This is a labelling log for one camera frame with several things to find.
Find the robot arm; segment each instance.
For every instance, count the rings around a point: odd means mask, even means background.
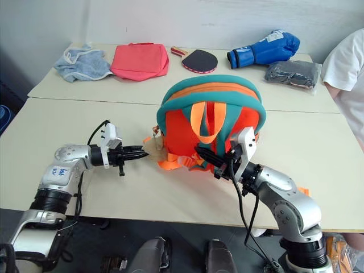
[[[72,232],[63,227],[71,198],[78,194],[82,174],[94,166],[118,166],[125,175],[125,160],[147,155],[142,146],[123,147],[118,129],[108,123],[101,146],[68,144],[55,153],[38,187],[30,209],[22,215],[10,243],[16,253],[19,272],[51,271],[62,256]]]
[[[309,196],[297,190],[293,180],[272,168],[250,162],[255,150],[252,127],[243,129],[231,139],[231,151],[224,158],[208,149],[196,147],[207,162],[216,166],[215,177],[231,179],[228,164],[234,162],[236,181],[243,184],[243,196],[258,194],[278,224],[287,250],[288,268],[299,273],[331,273],[332,265],[326,256],[325,241],[320,228],[321,210]]]

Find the floor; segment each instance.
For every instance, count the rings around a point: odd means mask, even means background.
[[[15,229],[22,212],[0,210],[0,241],[7,241]],[[133,259],[138,248],[148,239],[156,236],[172,240],[173,273],[205,272],[204,251],[208,240],[217,238],[225,242],[233,254],[239,272],[263,272],[263,262],[243,245],[246,230],[239,227],[151,222],[135,220],[110,220],[106,230],[100,223],[93,225],[80,222],[75,227],[68,250],[74,256],[72,263],[62,260],[54,273],[99,273],[101,259],[105,255]],[[280,236],[258,238],[267,253],[278,259],[283,254],[279,246]]]

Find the pink pouch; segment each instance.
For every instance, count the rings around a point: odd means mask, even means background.
[[[166,75],[168,65],[168,54],[162,44],[125,44],[116,47],[111,71],[120,78],[144,81]]]

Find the ping pong paddle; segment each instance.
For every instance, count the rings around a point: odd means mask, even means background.
[[[196,49],[189,53],[178,47],[171,47],[171,52],[181,56],[182,65],[194,73],[206,74],[216,69],[217,58],[207,51]]]

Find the blue boxing glove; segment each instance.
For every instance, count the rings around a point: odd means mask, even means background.
[[[233,69],[251,64],[271,64],[289,60],[299,46],[300,39],[283,30],[275,30],[253,45],[228,52],[227,58]]]

